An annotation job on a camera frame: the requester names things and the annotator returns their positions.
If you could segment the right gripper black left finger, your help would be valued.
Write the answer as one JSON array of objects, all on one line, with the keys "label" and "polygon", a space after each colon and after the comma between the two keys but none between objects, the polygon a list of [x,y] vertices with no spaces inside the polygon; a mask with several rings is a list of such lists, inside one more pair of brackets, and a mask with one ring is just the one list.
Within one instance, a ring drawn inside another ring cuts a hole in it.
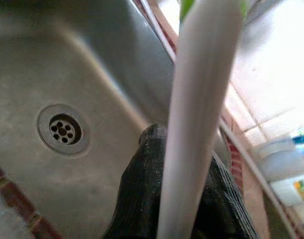
[{"label": "right gripper black left finger", "polygon": [[167,130],[146,128],[124,170],[105,239],[154,239],[157,234]]}]

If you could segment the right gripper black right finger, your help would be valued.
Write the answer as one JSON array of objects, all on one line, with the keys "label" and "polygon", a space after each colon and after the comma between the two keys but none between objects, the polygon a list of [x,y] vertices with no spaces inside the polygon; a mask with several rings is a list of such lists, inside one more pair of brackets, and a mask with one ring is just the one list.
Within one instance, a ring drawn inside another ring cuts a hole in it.
[{"label": "right gripper black right finger", "polygon": [[191,238],[256,239],[258,233],[226,166],[214,154]]}]

